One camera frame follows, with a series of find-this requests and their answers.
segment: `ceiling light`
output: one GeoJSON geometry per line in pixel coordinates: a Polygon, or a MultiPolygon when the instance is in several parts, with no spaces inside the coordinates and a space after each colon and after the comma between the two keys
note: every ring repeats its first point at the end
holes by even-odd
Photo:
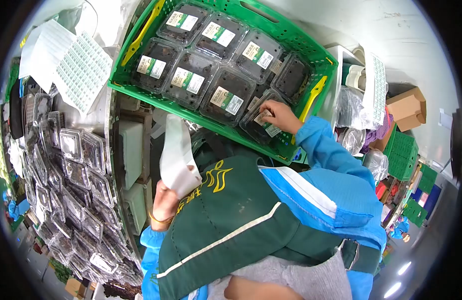
{"type": "Polygon", "coordinates": [[[411,262],[409,261],[407,264],[405,264],[404,266],[402,266],[399,271],[397,272],[398,275],[402,275],[404,274],[404,272],[406,272],[406,270],[408,270],[408,267],[411,265],[411,262]]]}
{"type": "Polygon", "coordinates": [[[396,282],[387,292],[384,294],[384,298],[391,296],[392,294],[396,293],[396,291],[401,287],[400,282],[396,282]]]}

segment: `yellow logo on vest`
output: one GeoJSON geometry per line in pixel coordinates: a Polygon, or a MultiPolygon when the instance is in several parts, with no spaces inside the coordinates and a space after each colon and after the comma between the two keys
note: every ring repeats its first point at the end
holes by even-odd
{"type": "Polygon", "coordinates": [[[201,185],[199,187],[197,187],[195,190],[193,190],[189,196],[187,197],[184,197],[178,204],[178,211],[176,212],[176,215],[178,215],[182,208],[184,207],[185,204],[188,204],[189,202],[191,202],[192,199],[194,199],[195,197],[199,197],[201,195],[201,188],[204,184],[206,184],[209,180],[209,183],[207,184],[207,187],[210,188],[212,187],[214,184],[216,184],[216,186],[214,187],[213,189],[213,193],[217,193],[217,192],[220,192],[222,191],[225,187],[226,187],[226,180],[225,180],[225,174],[228,172],[228,171],[231,171],[233,168],[229,168],[229,169],[221,169],[222,166],[224,164],[224,161],[223,160],[220,160],[216,163],[216,165],[214,165],[214,168],[212,168],[211,170],[207,171],[206,172],[206,181],[204,181],[203,183],[201,183],[201,185]],[[213,171],[216,171],[216,179],[213,175],[213,171]]]}

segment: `yellow crate handle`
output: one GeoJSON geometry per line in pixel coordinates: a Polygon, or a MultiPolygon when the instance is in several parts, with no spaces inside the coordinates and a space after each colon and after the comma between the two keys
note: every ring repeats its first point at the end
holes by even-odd
{"type": "Polygon", "coordinates": [[[128,48],[128,51],[126,52],[126,55],[124,56],[124,59],[121,62],[121,67],[124,67],[126,63],[131,59],[132,55],[136,53],[138,50],[139,46],[141,45],[141,41],[144,38],[144,34],[147,32],[153,21],[156,19],[156,17],[159,15],[161,12],[161,9],[163,8],[163,4],[166,0],[159,0],[156,5],[154,6],[153,12],[149,19],[146,22],[146,25],[144,25],[144,28],[141,30],[139,33],[137,39],[134,40],[134,42],[131,43],[131,45],[128,48]]]}

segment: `blue jacket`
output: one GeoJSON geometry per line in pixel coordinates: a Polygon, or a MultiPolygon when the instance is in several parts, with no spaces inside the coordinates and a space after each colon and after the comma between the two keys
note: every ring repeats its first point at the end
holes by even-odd
{"type": "MultiPolygon", "coordinates": [[[[386,232],[380,219],[383,205],[375,195],[371,172],[334,141],[329,123],[319,117],[311,117],[303,125],[296,134],[296,144],[306,151],[312,167],[299,175],[307,184],[321,191],[326,201],[310,201],[309,197],[303,197],[302,190],[299,192],[300,188],[297,190],[278,169],[261,169],[279,199],[304,225],[355,239],[361,245],[379,249],[382,253],[386,244],[386,232]]],[[[141,264],[145,300],[159,299],[157,260],[165,235],[166,232],[152,231],[150,227],[141,235],[141,244],[147,247],[141,264]]],[[[353,299],[367,299],[371,292],[372,274],[356,271],[348,271],[347,274],[353,299]]],[[[207,286],[203,286],[183,299],[206,298],[207,286]]]]}

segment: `hand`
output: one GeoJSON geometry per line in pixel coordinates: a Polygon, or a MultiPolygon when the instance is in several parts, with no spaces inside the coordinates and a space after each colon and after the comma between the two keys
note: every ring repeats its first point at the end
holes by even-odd
{"type": "MultiPolygon", "coordinates": [[[[179,198],[176,192],[168,189],[160,180],[156,184],[156,196],[153,203],[153,217],[158,221],[166,221],[176,215],[179,198]]],[[[151,219],[151,228],[154,231],[166,231],[169,224],[162,224],[151,219]]]]}
{"type": "Polygon", "coordinates": [[[269,122],[284,132],[295,135],[302,127],[303,122],[294,115],[291,108],[282,102],[267,100],[259,108],[259,112],[268,110],[273,117],[263,117],[264,122],[269,122]]]}

